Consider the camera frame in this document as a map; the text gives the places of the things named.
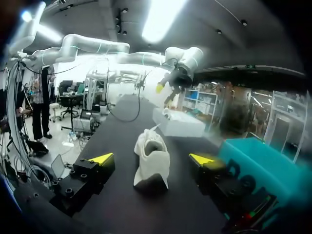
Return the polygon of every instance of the black table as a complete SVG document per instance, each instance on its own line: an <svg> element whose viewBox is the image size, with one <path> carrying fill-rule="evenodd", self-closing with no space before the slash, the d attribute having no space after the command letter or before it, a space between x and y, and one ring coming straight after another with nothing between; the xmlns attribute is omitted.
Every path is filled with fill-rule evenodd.
<svg viewBox="0 0 312 234"><path fill-rule="evenodd" d="M91 137L78 160L113 152L116 170L100 195L92 196L74 219L112 234L220 233L226 219L212 200L200 193L188 164L189 153L217 153L218 148L209 141L164 137L171 158L169 191L152 199L133 188L138 167L134 146L144 129L155 126L154 107L142 99L136 121L124 123L109 115ZM119 118L133 119L137 108L137 96L126 95L112 112Z"/></svg>
<svg viewBox="0 0 312 234"><path fill-rule="evenodd" d="M61 127L61 130L63 129L69 129L69 130L72 130L73 131L73 102L74 100L79 100L79 99L82 99L83 98L83 94L77 94L77 95L70 95L70 96L59 96L60 99L68 99L69 102L70 102L70 121L71 121L71 128L69 127L65 127L65 126L62 126Z"/></svg>

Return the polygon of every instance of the box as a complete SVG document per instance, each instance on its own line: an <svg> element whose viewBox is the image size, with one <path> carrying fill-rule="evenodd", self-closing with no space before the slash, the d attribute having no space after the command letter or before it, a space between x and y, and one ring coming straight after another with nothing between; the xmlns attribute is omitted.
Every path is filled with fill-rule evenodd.
<svg viewBox="0 0 312 234"><path fill-rule="evenodd" d="M202 137L206 125L200 120L180 111L169 110L165 117L163 110L153 110L153 121L160 124L159 129L168 137Z"/></svg>

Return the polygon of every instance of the teal bin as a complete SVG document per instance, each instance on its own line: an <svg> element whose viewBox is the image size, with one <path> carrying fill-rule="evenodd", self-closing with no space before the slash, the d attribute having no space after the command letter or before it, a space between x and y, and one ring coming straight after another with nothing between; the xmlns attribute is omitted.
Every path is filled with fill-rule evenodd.
<svg viewBox="0 0 312 234"><path fill-rule="evenodd" d="M258 139L228 139L223 143L219 157L226 163L230 159L238 163L238 178L253 176L255 191L264 187L277 197L279 207L294 201L298 205L307 202L310 172L299 168L288 157Z"/></svg>

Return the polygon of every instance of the plaid shirt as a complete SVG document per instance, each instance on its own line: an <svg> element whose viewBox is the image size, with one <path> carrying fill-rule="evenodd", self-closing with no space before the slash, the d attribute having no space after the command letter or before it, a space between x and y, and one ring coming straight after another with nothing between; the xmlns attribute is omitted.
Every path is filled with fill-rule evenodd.
<svg viewBox="0 0 312 234"><path fill-rule="evenodd" d="M42 79L41 75L32 73L31 78L30 78L30 89L31 91L34 92L32 95L33 102L36 104L41 104L43 103L43 95L42 95ZM53 82L55 79L54 75L54 67L51 65L48 69L48 76L47 76L47 82L48 82L48 90L49 90L49 97L51 96L51 88L50 88L50 82ZM35 87L35 82L39 83L39 86L37 88Z"/></svg>

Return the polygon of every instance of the fluorescent light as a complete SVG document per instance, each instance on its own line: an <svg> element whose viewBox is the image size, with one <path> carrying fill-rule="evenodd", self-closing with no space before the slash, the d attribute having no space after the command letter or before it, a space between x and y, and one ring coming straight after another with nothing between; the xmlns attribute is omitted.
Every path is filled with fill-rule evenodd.
<svg viewBox="0 0 312 234"><path fill-rule="evenodd" d="M37 31L53 41L58 42L62 40L62 37L57 32L41 24L38 25Z"/></svg>
<svg viewBox="0 0 312 234"><path fill-rule="evenodd" d="M31 14L28 11L24 11L21 15L21 18L25 21L25 22L29 22L31 21L33 18L31 17Z"/></svg>
<svg viewBox="0 0 312 234"><path fill-rule="evenodd" d="M257 92L255 92L255 94L258 94L258 95L262 95L262 96L266 96L266 97L272 97L272 96L270 96L270 95L267 95L267 94L261 94L261 93L257 93Z"/></svg>
<svg viewBox="0 0 312 234"><path fill-rule="evenodd" d="M142 37L148 42L164 38L187 0L152 0Z"/></svg>
<svg viewBox="0 0 312 234"><path fill-rule="evenodd" d="M256 103L259 104L259 106L261 106L263 108L263 106L260 104L260 102L255 97L253 97L253 99L256 101Z"/></svg>
<svg viewBox="0 0 312 234"><path fill-rule="evenodd" d="M21 15L21 18L25 22L30 22L32 20L32 16L28 11L24 11L23 14ZM46 26L43 26L41 24L38 25L37 31L39 33L41 33L42 35L46 36L48 39L51 39L55 42L62 40L62 37L60 34L58 34L54 30L52 30Z"/></svg>

